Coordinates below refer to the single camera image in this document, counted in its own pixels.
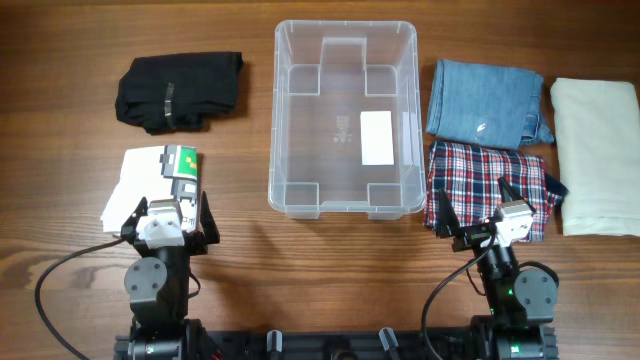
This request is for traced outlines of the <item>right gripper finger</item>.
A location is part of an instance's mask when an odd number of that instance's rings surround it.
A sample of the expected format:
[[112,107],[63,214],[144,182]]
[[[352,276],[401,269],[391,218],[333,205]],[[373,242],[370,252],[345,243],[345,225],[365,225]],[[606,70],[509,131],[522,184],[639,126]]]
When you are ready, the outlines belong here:
[[536,213],[535,208],[510,185],[505,177],[498,179],[498,185],[503,204],[520,201],[528,206],[531,214]]
[[438,217],[436,235],[439,238],[456,237],[460,231],[460,225],[447,191],[439,190]]

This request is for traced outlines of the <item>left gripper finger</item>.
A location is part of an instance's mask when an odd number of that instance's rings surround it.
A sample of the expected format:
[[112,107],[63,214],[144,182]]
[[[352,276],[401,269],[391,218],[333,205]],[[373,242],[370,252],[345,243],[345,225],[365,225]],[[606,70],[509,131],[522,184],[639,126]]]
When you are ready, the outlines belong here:
[[220,242],[220,233],[205,191],[202,192],[200,199],[200,225],[202,232],[199,234],[199,242],[202,245],[213,245]]
[[137,225],[142,217],[147,215],[148,211],[148,201],[145,197],[142,197],[135,210],[131,213],[131,215],[125,220],[123,225],[121,226],[121,234],[122,235],[135,235]]

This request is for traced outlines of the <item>red plaid shirt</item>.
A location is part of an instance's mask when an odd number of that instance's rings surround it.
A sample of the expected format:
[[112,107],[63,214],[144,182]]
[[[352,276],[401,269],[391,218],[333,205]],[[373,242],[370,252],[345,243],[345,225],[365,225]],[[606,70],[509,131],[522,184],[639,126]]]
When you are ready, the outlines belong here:
[[435,141],[428,160],[424,223],[429,229],[437,226],[440,190],[447,192],[460,225],[470,226],[493,214],[501,202],[498,180],[503,178],[535,210],[525,240],[541,242],[549,217],[568,193],[536,155]]

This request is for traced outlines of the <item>white printed t-shirt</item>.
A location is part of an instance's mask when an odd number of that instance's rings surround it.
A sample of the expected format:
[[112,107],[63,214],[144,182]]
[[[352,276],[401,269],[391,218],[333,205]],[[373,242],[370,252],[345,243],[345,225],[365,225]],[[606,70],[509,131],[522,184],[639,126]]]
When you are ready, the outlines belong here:
[[180,204],[182,230],[197,226],[198,157],[195,147],[163,145],[125,152],[119,182],[100,217],[103,231],[115,236],[145,197],[148,202],[174,199]]

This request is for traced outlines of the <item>blue denim jeans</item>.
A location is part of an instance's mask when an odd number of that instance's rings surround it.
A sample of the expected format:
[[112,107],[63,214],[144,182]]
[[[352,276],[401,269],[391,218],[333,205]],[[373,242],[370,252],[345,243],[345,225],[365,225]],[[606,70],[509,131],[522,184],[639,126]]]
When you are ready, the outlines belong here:
[[491,148],[552,143],[541,112],[544,78],[517,67],[439,60],[426,132]]

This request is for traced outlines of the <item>cream cloth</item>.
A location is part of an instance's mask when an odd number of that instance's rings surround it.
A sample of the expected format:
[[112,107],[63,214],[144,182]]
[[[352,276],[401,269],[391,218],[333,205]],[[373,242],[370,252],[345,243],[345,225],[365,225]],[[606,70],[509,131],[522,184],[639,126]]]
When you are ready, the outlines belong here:
[[550,89],[566,236],[639,234],[639,102],[629,82],[559,78]]

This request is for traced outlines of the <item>black garment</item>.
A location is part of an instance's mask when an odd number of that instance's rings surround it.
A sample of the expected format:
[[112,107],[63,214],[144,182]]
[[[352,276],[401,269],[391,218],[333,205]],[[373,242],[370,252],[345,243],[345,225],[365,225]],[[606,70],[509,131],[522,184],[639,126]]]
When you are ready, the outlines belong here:
[[151,135],[200,131],[235,109],[243,65],[240,52],[138,57],[119,80],[116,118]]

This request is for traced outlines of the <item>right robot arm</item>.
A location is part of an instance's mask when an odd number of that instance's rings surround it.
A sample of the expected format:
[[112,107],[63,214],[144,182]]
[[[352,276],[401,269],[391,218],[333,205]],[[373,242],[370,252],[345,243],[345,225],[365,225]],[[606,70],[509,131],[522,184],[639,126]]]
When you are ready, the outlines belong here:
[[440,349],[451,359],[557,359],[554,319],[559,277],[535,261],[518,262],[513,243],[527,237],[536,210],[507,181],[498,179],[501,202],[481,222],[461,226],[446,190],[439,191],[436,234],[453,240],[455,252],[470,250],[490,313],[474,316],[459,331],[460,339],[442,334],[448,346]]

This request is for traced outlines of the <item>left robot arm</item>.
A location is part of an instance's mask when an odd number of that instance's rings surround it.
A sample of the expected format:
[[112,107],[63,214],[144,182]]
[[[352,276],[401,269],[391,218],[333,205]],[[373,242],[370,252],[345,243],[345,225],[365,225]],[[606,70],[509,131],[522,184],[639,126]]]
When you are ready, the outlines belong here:
[[222,350],[202,322],[188,319],[195,280],[190,258],[208,253],[220,234],[206,194],[200,199],[200,231],[185,232],[176,200],[140,200],[121,227],[121,239],[140,259],[127,270],[124,286],[133,313],[129,335],[118,337],[116,359],[221,359]]

